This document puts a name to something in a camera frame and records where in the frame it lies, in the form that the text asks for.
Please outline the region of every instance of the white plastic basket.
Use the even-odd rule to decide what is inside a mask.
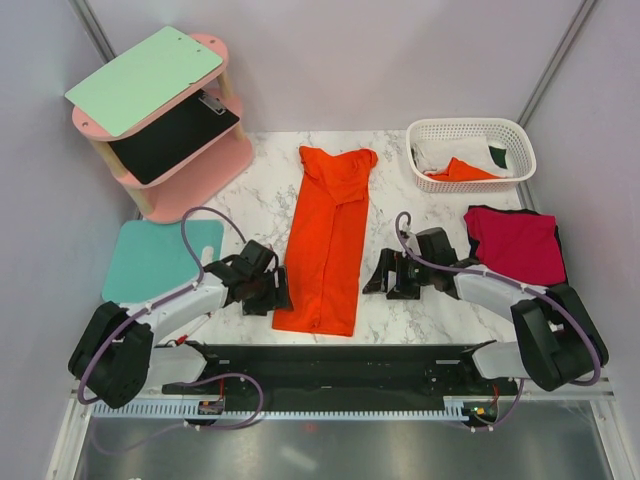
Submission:
[[[513,178],[474,180],[470,182],[439,182],[423,175],[416,168],[411,144],[418,140],[455,140],[485,135],[490,143],[507,150],[507,166]],[[536,157],[526,132],[517,123],[502,118],[438,118],[418,120],[407,130],[407,158],[416,184],[430,193],[502,192],[531,178],[536,171]]]

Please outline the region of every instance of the marble surface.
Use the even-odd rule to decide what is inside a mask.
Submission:
[[[251,135],[251,140],[255,148],[253,164],[207,206],[228,214],[247,238],[272,245],[280,258],[284,258],[302,181],[298,147],[321,147],[334,155],[361,147],[378,153],[378,165],[369,182],[360,288],[371,278],[382,248],[400,250],[393,226],[398,212],[411,212],[416,231],[443,227],[458,257],[464,258],[469,244],[462,216],[469,205],[520,208],[515,190],[427,194],[418,189],[405,153],[404,131],[264,133]],[[206,213],[194,215],[212,217]],[[236,233],[225,226],[222,256],[239,252],[240,248]],[[438,344],[509,341],[515,339],[515,334],[510,322],[492,312],[425,287],[419,301],[388,301],[384,295],[360,295],[355,332],[350,338],[273,330],[271,315],[243,317],[239,305],[218,311],[192,338],[240,344]]]

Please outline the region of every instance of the teal mat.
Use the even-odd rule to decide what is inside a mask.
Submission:
[[[187,238],[202,261],[206,247],[220,259],[224,228],[217,220],[189,220]],[[143,220],[120,229],[102,298],[115,303],[139,303],[162,295],[198,274],[180,235],[180,224],[158,225]]]

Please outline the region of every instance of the mint green board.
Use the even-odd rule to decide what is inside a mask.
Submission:
[[[65,97],[117,137],[222,61],[189,35],[164,27],[85,78]]]
[[[202,261],[206,247],[220,259],[224,228],[217,220],[189,220],[187,238]],[[120,229],[102,298],[115,303],[139,303],[162,295],[198,274],[180,235],[180,224],[158,225],[144,220]]]

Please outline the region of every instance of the gray floor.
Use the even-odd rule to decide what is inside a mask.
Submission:
[[[93,420],[118,449],[175,421]],[[588,403],[530,402],[493,433],[435,422],[264,421],[232,432],[178,429],[126,454],[85,445],[77,479],[612,479]]]

